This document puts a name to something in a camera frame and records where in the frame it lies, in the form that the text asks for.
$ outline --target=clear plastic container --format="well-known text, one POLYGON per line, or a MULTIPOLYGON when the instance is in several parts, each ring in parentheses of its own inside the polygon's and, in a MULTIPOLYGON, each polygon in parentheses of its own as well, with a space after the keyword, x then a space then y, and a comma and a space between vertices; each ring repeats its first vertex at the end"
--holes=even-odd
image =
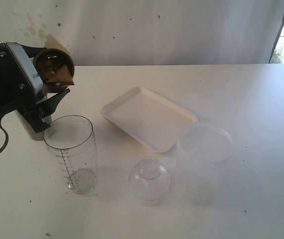
POLYGON ((64 116, 44 133, 47 150, 75 193, 91 191, 98 182, 98 153, 92 123, 83 116, 64 116))
POLYGON ((166 168, 155 157, 146 157, 131 171, 130 191, 146 206, 156 206, 165 200, 170 177, 166 168))
POLYGON ((233 155, 231 137, 212 124, 194 123, 180 132, 176 151, 179 175, 186 179, 188 200, 206 203, 233 155))

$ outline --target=screw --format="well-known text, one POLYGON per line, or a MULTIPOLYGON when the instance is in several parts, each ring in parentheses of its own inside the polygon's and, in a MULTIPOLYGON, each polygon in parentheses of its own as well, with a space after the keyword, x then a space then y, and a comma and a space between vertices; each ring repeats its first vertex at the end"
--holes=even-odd
POLYGON ((24 84, 20 84, 20 85, 19 85, 19 89, 22 90, 22 89, 24 88, 24 86, 25 86, 24 84))

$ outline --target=white table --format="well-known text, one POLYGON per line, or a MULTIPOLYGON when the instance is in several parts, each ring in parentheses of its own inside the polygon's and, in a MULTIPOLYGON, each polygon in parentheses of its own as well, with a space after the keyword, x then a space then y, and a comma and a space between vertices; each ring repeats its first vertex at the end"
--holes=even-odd
POLYGON ((93 121, 98 185, 85 196, 69 192, 44 142, 29 139, 16 115, 7 115, 0 239, 48 239, 46 233, 52 239, 284 238, 284 65, 83 66, 76 67, 75 83, 53 118, 79 114, 93 121), (175 199, 172 152, 156 155, 171 172, 172 197, 145 207, 128 195, 128 172, 154 153, 99 113, 135 86, 172 99, 232 136, 235 155, 213 203, 175 199))

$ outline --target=black cable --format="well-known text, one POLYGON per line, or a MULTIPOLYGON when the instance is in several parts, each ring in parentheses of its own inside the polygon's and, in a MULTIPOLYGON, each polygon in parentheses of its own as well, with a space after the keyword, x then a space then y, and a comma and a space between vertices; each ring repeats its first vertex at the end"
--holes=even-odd
POLYGON ((3 150, 7 147, 7 144, 8 144, 8 141, 9 141, 9 135, 8 135, 7 131, 1 125, 1 120, 2 120, 3 117, 4 117, 4 115, 0 115, 0 128, 4 132, 5 138, 4 138, 4 143, 3 143, 2 147, 0 148, 0 153, 3 152, 3 150))

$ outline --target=white plastic tray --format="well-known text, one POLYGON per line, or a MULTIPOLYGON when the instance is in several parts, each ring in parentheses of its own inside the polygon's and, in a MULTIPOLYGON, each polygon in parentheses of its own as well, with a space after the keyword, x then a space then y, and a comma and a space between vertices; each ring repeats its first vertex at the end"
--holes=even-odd
POLYGON ((101 115, 155 152, 166 152, 176 142, 178 131, 198 116, 172 101, 135 87, 101 110, 101 115))

